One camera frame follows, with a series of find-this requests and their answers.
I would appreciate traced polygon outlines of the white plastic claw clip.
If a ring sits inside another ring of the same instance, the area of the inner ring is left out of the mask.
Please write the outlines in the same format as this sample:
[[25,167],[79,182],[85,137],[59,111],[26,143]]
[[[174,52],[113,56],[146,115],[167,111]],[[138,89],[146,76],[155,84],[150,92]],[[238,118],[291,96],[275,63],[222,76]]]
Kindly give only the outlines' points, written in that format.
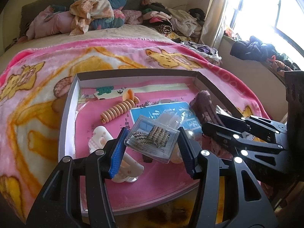
[[135,182],[144,171],[144,166],[125,152],[125,139],[129,131],[122,128],[114,139],[104,126],[98,126],[89,139],[90,153],[103,150],[106,153],[106,172],[115,183]]

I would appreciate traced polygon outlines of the clear box of rhinestone clips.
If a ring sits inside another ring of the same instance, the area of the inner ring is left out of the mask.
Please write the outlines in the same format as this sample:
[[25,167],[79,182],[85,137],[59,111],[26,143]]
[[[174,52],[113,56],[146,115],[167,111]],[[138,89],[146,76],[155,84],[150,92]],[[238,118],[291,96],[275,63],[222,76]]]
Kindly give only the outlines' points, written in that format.
[[134,151],[161,163],[169,163],[179,131],[140,115],[125,139]]

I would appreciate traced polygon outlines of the dark shallow cardboard box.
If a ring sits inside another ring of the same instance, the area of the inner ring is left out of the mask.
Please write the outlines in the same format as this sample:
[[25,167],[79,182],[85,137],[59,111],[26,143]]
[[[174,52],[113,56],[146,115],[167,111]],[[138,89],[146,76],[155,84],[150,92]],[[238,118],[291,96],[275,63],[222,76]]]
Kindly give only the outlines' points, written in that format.
[[87,157],[104,142],[122,138],[120,170],[106,181],[115,215],[142,211],[186,195],[198,187],[177,151],[178,129],[197,141],[200,122],[190,106],[200,91],[212,103],[240,117],[239,100],[228,97],[206,71],[106,70],[69,78],[59,137],[59,157]]

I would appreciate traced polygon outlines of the orange patterned cloth on sill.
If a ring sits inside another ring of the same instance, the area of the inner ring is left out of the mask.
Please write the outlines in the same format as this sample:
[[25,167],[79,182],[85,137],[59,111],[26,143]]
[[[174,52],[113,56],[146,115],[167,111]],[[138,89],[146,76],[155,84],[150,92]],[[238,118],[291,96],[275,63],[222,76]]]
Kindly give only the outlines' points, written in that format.
[[270,58],[267,58],[266,61],[280,77],[285,77],[286,72],[300,70],[299,66],[296,63],[291,62],[288,58],[279,57],[279,59],[277,59],[276,56],[273,55]]

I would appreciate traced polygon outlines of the black jacket on windowsill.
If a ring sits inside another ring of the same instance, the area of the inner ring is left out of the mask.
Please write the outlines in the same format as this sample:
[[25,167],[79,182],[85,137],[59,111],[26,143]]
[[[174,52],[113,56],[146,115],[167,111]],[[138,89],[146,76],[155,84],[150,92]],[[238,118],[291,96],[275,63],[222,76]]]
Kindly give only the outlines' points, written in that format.
[[234,42],[230,55],[241,60],[266,62],[273,56],[277,56],[278,52],[272,44],[263,43],[255,36],[251,36],[249,41],[238,40]]

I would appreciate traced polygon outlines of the pink cartoon fleece blanket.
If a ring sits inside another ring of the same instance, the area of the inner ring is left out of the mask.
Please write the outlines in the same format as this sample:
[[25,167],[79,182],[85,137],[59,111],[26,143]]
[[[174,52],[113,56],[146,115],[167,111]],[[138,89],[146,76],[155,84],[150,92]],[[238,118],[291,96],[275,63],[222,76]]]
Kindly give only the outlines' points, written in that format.
[[168,39],[25,43],[1,74],[1,195],[22,222],[58,161],[62,110],[74,76],[138,68],[199,71],[243,116],[267,117],[239,78]]

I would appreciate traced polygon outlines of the pile of assorted clothes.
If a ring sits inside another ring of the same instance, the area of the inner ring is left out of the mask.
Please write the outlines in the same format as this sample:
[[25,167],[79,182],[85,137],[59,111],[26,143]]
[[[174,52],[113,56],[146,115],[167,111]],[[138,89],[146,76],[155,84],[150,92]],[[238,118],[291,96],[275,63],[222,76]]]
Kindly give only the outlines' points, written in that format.
[[200,40],[201,31],[205,23],[206,14],[200,8],[181,9],[166,8],[152,0],[142,0],[141,18],[143,25],[150,27],[172,40],[192,41]]

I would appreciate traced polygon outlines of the cream curtain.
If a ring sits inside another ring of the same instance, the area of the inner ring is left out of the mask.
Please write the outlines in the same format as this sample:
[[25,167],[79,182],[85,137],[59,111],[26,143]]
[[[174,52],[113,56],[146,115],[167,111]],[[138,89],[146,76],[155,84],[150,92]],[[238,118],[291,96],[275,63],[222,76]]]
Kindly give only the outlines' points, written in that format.
[[211,0],[203,25],[200,42],[218,49],[224,35],[228,0]]

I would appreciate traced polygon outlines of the beige bed sheet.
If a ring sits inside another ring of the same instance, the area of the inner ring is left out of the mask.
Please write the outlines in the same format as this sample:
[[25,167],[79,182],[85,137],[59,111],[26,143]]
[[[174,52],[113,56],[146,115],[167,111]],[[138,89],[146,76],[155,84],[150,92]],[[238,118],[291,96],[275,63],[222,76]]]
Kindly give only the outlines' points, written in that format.
[[171,39],[165,37],[159,32],[143,25],[128,25],[124,24],[119,28],[109,28],[102,30],[88,31],[83,35],[71,36],[66,34],[57,34],[53,36],[47,36],[44,38],[30,40],[28,42],[22,42],[15,44],[1,55],[1,72],[3,72],[12,58],[19,52],[28,48],[43,48],[63,43],[69,43],[74,41],[89,40],[89,39],[142,39],[151,41],[172,42]]

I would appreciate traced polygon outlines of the pink fluffy cushion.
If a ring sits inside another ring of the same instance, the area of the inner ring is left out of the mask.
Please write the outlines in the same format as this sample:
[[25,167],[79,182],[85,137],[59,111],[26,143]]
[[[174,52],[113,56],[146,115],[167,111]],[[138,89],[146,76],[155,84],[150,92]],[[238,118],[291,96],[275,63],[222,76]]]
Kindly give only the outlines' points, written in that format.
[[142,12],[139,10],[122,10],[125,16],[125,24],[140,25],[143,23]]

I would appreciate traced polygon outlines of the pink pillow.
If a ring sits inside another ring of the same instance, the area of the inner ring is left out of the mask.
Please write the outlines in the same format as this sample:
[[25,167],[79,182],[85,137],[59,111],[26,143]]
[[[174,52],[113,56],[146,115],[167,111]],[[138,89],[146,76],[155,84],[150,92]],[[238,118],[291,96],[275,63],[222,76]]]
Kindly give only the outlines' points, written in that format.
[[65,6],[49,5],[29,25],[26,31],[27,39],[33,40],[59,33],[69,33],[74,17]]

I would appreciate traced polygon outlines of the orange floral crumpled cloth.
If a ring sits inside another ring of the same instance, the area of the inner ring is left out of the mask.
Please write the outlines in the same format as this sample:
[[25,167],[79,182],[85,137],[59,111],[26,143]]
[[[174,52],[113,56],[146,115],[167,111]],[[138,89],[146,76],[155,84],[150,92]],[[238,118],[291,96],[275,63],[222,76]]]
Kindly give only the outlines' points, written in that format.
[[83,35],[96,19],[114,19],[114,11],[108,0],[77,0],[70,5],[70,13],[74,15],[71,24],[71,36]]

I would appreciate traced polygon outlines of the dark blue floral quilt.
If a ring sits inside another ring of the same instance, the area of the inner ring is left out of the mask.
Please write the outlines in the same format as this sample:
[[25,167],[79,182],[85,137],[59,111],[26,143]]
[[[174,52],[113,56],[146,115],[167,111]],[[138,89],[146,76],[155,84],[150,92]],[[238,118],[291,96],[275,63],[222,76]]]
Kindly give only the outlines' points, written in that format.
[[76,0],[69,8],[50,5],[50,11],[54,30],[72,36],[86,33],[96,19],[114,20],[114,8],[109,0]]

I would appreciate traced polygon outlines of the window with dark frame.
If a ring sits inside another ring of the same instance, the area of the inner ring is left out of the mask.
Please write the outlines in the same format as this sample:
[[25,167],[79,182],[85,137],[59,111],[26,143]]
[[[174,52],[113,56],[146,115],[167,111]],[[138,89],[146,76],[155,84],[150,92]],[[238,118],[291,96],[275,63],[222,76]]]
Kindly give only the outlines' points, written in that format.
[[296,0],[227,0],[226,18],[239,39],[255,36],[303,66],[303,10]]

